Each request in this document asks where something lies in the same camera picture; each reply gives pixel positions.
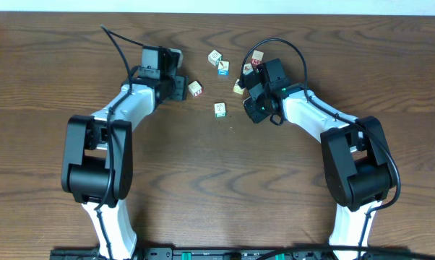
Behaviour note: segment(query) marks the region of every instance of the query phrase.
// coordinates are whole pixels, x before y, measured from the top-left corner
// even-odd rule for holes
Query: wooden block
[[[194,97],[196,97],[202,93],[202,86],[197,81],[194,81],[189,84],[189,91]]]
[[[216,117],[225,116],[225,104],[224,103],[216,103],[215,104],[215,116]]]
[[[253,66],[251,64],[245,64],[244,75],[248,75],[253,72]]]
[[[240,81],[240,79],[237,79],[237,81],[235,82],[234,86],[233,86],[233,91],[235,93],[238,93],[240,95],[244,94],[245,89],[240,88],[240,86],[238,86],[238,82]]]
[[[208,61],[214,65],[217,66],[219,64],[219,61],[223,59],[223,55],[221,53],[218,53],[216,50],[212,50],[212,52],[208,55]]]
[[[229,75],[229,62],[228,61],[219,61],[217,65],[217,73],[219,75]]]
[[[251,64],[261,64],[263,55],[264,53],[262,51],[253,51],[253,56],[251,57]]]

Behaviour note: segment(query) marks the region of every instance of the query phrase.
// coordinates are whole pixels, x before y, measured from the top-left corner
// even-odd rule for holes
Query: black mounting base
[[[130,260],[257,260],[260,256],[280,250],[280,248],[225,248],[225,249],[173,249],[173,248],[138,248]],[[52,250],[50,260],[104,260],[98,255],[98,249],[92,250]],[[281,253],[267,260],[335,260],[331,251],[293,251]],[[365,253],[367,260],[407,260],[406,256],[383,256]]]

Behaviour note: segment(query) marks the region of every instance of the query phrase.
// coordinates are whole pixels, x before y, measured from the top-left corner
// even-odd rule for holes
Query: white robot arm
[[[341,113],[321,101],[311,90],[305,90],[303,84],[291,84],[280,59],[264,62],[252,73],[242,74],[240,82],[249,91],[250,97],[244,101],[244,107],[254,123],[268,116],[276,125],[288,121],[321,143],[327,186],[337,202],[330,245],[357,246],[361,241],[360,246],[367,246],[375,213],[371,209],[381,205],[389,189],[396,185],[396,180],[389,171],[383,151],[374,140],[347,122],[360,125],[388,150],[379,121],[373,117],[358,119]],[[281,117],[282,121],[275,122],[274,115]],[[367,151],[367,156],[355,161],[352,153],[358,150]],[[335,254],[339,260],[351,260],[358,253],[335,251]]]
[[[144,46],[142,64],[131,72],[138,77],[124,82],[102,110],[69,120],[62,187],[89,214],[100,242],[98,252],[106,259],[130,259],[136,248],[125,201],[132,182],[132,132],[166,98],[185,99],[187,77],[176,76],[182,58],[180,50]],[[107,157],[85,154],[98,149],[106,150]]]

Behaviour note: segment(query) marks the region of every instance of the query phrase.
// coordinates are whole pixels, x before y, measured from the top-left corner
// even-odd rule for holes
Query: wood grain
[[[295,43],[321,99],[381,121],[400,167],[399,202],[376,216],[373,245],[435,254],[435,17],[0,13],[0,259],[48,259],[93,247],[87,215],[60,187],[68,118],[119,92],[121,59],[98,27],[184,52],[182,74],[204,92],[168,102],[134,133],[128,205],[145,241],[176,246],[325,242],[335,203],[320,146],[301,129],[254,125],[232,92],[247,50],[268,37]],[[121,43],[130,64],[141,50]],[[219,78],[207,54],[231,62]],[[293,81],[298,58],[279,43]],[[213,103],[228,116],[214,118]]]

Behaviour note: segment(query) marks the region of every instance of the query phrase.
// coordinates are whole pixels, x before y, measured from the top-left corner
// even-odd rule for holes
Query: wooden table
[[[328,239],[336,206],[320,145],[289,123],[253,124],[247,94],[232,91],[248,49],[279,37],[303,51],[321,99],[384,127],[402,194],[377,214],[371,244],[435,254],[435,17],[0,13],[0,259],[48,259],[55,247],[98,243],[60,175],[69,117],[101,109],[126,77],[100,23],[180,48],[181,73],[204,87],[160,105],[134,133],[128,207],[140,239],[188,247]],[[141,49],[120,44],[138,64]],[[207,61],[213,49],[230,61],[228,78]],[[303,80],[287,46],[260,50]],[[227,117],[214,117],[217,102]]]

